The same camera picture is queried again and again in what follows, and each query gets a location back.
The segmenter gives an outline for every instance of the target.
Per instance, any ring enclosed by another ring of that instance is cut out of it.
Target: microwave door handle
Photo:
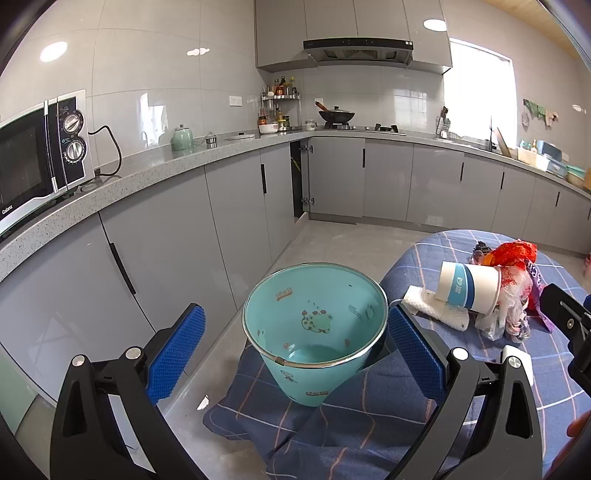
[[[57,193],[57,181],[56,181],[56,174],[53,171],[53,162],[51,161],[51,148],[49,146],[49,113],[48,113],[48,105],[47,100],[45,101],[45,116],[43,117],[43,127],[45,129],[45,151],[46,151],[46,159],[47,159],[47,168],[49,170],[49,175],[51,177],[51,187],[53,188],[53,193]]]

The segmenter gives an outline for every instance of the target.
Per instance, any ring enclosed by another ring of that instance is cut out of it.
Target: blue gripper pad
[[[205,332],[205,311],[194,306],[156,356],[148,372],[146,393],[153,405],[167,398]]]
[[[443,405],[447,396],[445,368],[407,314],[398,306],[390,307],[388,331],[423,395],[435,400],[437,405]]]

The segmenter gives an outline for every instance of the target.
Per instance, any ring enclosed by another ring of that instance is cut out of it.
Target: kitchen countertop
[[[450,150],[500,161],[512,167],[522,168],[551,181],[555,181],[591,201],[591,195],[574,187],[566,182],[566,180],[537,170],[518,160],[506,158],[502,155],[486,152],[467,145],[422,137],[420,133],[416,132],[409,132],[406,136],[401,136],[371,130],[317,130],[313,132],[296,131],[287,134],[263,136],[257,133],[256,138],[239,141],[224,140],[224,137],[226,136],[218,136],[217,148],[210,150],[206,149],[205,143],[197,145],[191,150],[181,152],[172,152],[170,146],[165,145],[125,157],[123,159],[123,165],[116,177],[92,180],[90,183],[82,186],[72,197],[40,214],[4,240],[0,244],[0,256],[2,258],[0,264],[0,281],[59,234],[112,203],[150,185],[217,160],[259,148],[303,140],[310,137],[358,137],[448,148]],[[113,162],[102,166],[101,170],[108,173],[114,171],[116,165],[117,162]]]

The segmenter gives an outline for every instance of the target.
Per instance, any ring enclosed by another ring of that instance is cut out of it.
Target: paper cup
[[[490,315],[500,291],[499,268],[443,262],[435,298]]]

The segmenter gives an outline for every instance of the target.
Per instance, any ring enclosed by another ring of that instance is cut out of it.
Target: teal kettle
[[[190,128],[185,128],[183,124],[174,128],[173,139],[171,140],[173,151],[185,150],[193,146],[193,132]]]

